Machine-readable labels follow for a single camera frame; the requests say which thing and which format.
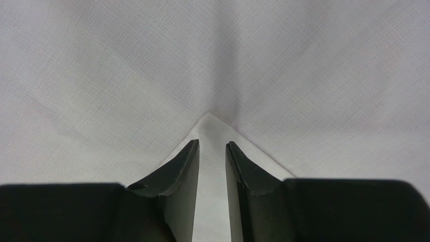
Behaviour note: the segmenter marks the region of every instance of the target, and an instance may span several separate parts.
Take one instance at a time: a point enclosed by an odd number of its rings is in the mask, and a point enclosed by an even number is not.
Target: black plastic part
[[[226,172],[232,242],[430,241],[430,209],[406,182],[280,181],[234,142]]]
[[[127,189],[119,184],[0,187],[0,241],[192,239],[198,140]]]

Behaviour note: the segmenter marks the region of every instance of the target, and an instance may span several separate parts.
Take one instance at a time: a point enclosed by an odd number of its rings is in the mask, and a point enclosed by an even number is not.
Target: white cloth
[[[429,1],[1,1],[0,11],[1,184],[128,185],[198,134],[198,197],[213,191],[214,208],[198,201],[194,241],[229,240],[234,137],[279,177],[397,178],[430,201]]]

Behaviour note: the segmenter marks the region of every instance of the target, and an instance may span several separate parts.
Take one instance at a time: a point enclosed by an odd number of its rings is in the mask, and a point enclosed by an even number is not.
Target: white fabric backdrop
[[[429,1],[0,1],[0,11],[1,184],[128,185],[212,113],[271,157],[255,156],[272,172],[404,179],[430,200]],[[213,151],[200,179],[218,179],[221,197],[214,151],[225,140],[199,138]]]

